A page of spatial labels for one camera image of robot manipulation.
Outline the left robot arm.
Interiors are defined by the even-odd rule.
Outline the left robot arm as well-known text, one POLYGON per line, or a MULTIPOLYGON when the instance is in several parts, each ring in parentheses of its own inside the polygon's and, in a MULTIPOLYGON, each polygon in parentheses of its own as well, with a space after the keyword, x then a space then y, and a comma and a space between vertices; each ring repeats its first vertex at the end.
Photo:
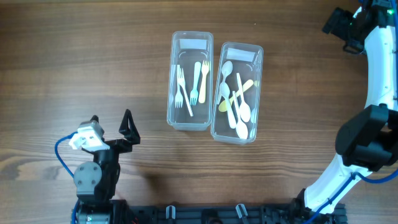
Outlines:
POLYGON ((93 160, 79 165, 73 175, 78 201, 72 211, 72 223, 139 223, 125 200, 113 199, 121 173, 119 155, 132 152, 133 145, 141 142, 129 109, 124 113, 119 133, 123 138, 106 141, 99 118, 94 115, 72 135, 72 149, 93 155, 93 160))

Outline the yellow-green plastic spoon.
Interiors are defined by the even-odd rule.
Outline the yellow-green plastic spoon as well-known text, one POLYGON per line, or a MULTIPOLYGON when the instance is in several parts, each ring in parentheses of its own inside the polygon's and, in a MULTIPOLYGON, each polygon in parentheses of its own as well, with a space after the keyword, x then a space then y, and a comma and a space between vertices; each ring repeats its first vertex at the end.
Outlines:
MULTIPOLYGON (((250 89, 250 87, 257 86, 258 81, 253 81, 253 80, 248 80, 244 85, 243 85, 243 92, 247 91, 248 89, 250 89)), ((229 98, 229 103, 232 105, 233 104, 233 97, 229 98)), ((218 106, 218 110, 220 112, 226 112, 227 111, 227 107, 226 107, 226 102, 225 100, 223 100, 219 106, 218 106)))

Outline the white fork rounded handle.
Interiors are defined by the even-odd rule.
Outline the white fork rounded handle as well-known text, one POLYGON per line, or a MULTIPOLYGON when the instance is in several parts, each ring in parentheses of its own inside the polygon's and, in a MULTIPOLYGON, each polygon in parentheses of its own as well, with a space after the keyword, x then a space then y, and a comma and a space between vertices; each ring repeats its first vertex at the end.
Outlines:
POLYGON ((196 105, 198 100, 198 81, 201 71, 201 62, 195 62, 193 74, 193 88, 190 92, 190 104, 196 105))

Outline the cream wooden fork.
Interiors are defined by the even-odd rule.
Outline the cream wooden fork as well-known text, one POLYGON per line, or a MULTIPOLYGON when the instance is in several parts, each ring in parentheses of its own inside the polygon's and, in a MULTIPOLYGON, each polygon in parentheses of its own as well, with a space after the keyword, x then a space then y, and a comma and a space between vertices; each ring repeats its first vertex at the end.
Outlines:
POLYGON ((209 71, 210 62, 208 60, 204 60, 201 66, 202 79, 198 98, 199 103, 204 103, 206 99, 206 77, 209 71))

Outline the white plastic fork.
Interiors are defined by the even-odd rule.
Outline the white plastic fork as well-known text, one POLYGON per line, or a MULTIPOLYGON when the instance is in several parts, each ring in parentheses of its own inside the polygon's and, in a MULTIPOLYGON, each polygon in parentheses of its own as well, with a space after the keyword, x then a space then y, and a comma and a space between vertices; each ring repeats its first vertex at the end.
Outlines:
POLYGON ((187 108, 188 108, 188 112, 190 113, 190 116, 193 117, 192 107, 190 106, 190 102, 189 102, 189 99, 188 99, 188 94, 187 94, 187 91, 186 91, 185 77, 184 77, 183 69, 180 67, 180 65, 177 65, 177 82, 183 89, 183 93, 184 93, 185 102, 186 102, 186 105, 187 105, 187 108))

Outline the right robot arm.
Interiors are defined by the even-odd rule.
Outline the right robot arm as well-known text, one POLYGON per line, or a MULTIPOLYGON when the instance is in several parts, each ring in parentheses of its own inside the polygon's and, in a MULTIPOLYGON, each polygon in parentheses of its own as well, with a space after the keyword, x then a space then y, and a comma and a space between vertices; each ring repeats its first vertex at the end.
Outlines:
POLYGON ((324 222, 337 203, 369 175, 397 162, 397 1, 362 0, 354 13, 337 7, 322 31, 345 42, 343 50, 368 59, 364 109, 339 129, 336 154, 323 174, 290 205, 292 221, 324 222))

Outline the white spoon thin handle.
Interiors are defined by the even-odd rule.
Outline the white spoon thin handle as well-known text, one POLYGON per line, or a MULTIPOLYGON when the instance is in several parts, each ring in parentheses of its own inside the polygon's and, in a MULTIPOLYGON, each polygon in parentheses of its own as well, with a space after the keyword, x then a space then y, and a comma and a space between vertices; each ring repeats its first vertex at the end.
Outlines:
POLYGON ((233 102, 234 102, 234 107, 235 107, 236 114, 237 114, 237 117, 238 117, 238 121, 237 121, 237 124, 236 124, 237 135, 238 135, 238 137, 240 139, 247 139, 247 137, 248 137, 248 128, 247 128, 246 124, 241 119, 241 114, 239 112, 238 100, 237 100, 235 91, 233 91, 233 102))

